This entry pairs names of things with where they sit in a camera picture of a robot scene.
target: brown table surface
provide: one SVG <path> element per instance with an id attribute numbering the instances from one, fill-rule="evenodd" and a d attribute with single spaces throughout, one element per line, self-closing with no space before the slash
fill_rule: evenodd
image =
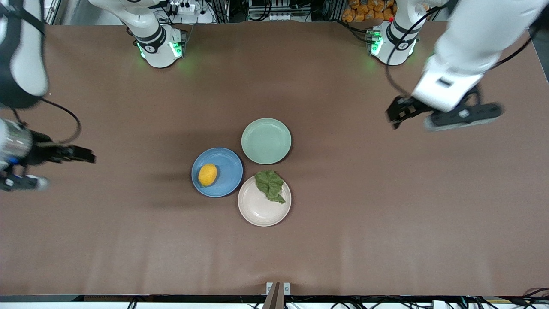
<path id="1" fill-rule="evenodd" d="M 444 28 L 428 23 L 393 69 L 402 86 L 413 89 Z M 166 69 L 131 41 L 123 27 L 48 29 L 48 98 L 80 116 L 76 144 L 97 164 L 49 163 L 32 169 L 48 191 L 1 193 L 0 293 L 256 294 L 281 280 L 293 294 L 521 295 L 549 285 L 549 87 L 531 46 L 481 82 L 487 101 L 505 104 L 501 119 L 428 133 L 424 116 L 392 130 L 384 112 L 396 91 L 337 24 L 196 26 L 186 58 Z M 21 116 L 54 139 L 74 129 L 45 104 Z M 262 117 L 293 136 L 271 166 L 240 147 Z M 279 172 L 293 195 L 287 218 L 255 227 L 237 192 L 199 194 L 191 165 L 212 147 L 236 151 L 244 179 Z"/>

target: lettuce leaf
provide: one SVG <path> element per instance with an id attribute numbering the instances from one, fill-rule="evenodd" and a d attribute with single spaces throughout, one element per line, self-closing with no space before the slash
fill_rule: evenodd
<path id="1" fill-rule="evenodd" d="M 279 202 L 280 204 L 286 203 L 280 195 L 284 181 L 274 170 L 262 170 L 255 174 L 255 183 L 257 188 L 265 193 L 269 201 Z"/>

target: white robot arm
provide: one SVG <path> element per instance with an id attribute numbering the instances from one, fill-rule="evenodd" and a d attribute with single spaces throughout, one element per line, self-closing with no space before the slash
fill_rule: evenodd
<path id="1" fill-rule="evenodd" d="M 414 13 L 408 10 L 407 14 L 397 14 L 393 24 L 382 29 L 381 45 L 372 46 L 377 49 L 376 56 L 389 65 L 406 60 L 418 32 L 409 31 L 419 20 L 417 1 L 399 0 L 399 11 L 402 2 L 414 3 Z M 425 120 L 425 126 L 431 131 L 495 120 L 502 113 L 499 104 L 480 104 L 479 101 L 477 106 L 467 107 L 464 102 L 475 92 L 479 96 L 477 83 L 548 3 L 549 0 L 460 0 L 412 96 L 397 97 L 387 110 L 393 126 L 398 128 L 405 119 L 428 111 L 434 112 Z M 395 60 L 393 57 L 389 60 L 393 49 Z"/>
<path id="2" fill-rule="evenodd" d="M 42 8 L 37 0 L 0 0 L 0 104 L 7 107 L 31 107 L 48 90 Z"/>
<path id="3" fill-rule="evenodd" d="M 165 68 L 183 57 L 186 32 L 160 25 L 149 7 L 160 0 L 89 0 L 120 20 L 130 29 L 141 50 L 141 57 L 155 68 Z"/>
<path id="4" fill-rule="evenodd" d="M 0 0 L 0 108 L 29 108 L 46 94 L 43 1 Z M 27 175 L 43 162 L 95 162 L 91 150 L 53 143 L 24 124 L 0 119 L 0 191 L 43 190 L 48 180 Z M 14 167 L 24 167 L 17 175 Z"/>

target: yellow lemon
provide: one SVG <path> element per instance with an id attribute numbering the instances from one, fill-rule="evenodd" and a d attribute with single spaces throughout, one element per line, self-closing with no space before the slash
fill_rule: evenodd
<path id="1" fill-rule="evenodd" d="M 198 181 L 204 187 L 213 184 L 216 178 L 217 167 L 211 163 L 203 165 L 198 172 Z"/>

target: orange snack bag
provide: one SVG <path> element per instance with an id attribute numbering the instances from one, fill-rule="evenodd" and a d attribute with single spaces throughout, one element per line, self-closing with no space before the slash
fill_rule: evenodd
<path id="1" fill-rule="evenodd" d="M 364 15 L 364 19 L 372 19 L 374 18 L 374 11 L 373 10 L 370 10 L 368 13 L 366 13 L 366 15 Z"/>
<path id="2" fill-rule="evenodd" d="M 361 4 L 358 6 L 358 8 L 356 8 L 356 13 L 360 15 L 366 15 L 368 11 L 370 11 L 370 9 L 368 9 L 368 6 L 365 4 Z"/>
<path id="3" fill-rule="evenodd" d="M 368 0 L 368 8 L 370 10 L 381 12 L 383 11 L 384 7 L 385 7 L 385 2 L 383 2 L 383 0 Z"/>
<path id="4" fill-rule="evenodd" d="M 360 0 L 349 0 L 348 3 L 351 9 L 356 9 L 360 5 Z"/>
<path id="5" fill-rule="evenodd" d="M 355 11 L 351 9 L 346 9 L 343 11 L 343 14 L 341 15 L 342 21 L 347 21 L 350 23 L 355 18 Z"/>
<path id="6" fill-rule="evenodd" d="M 383 20 L 389 20 L 391 17 L 394 17 L 393 10 L 387 8 L 383 10 Z"/>

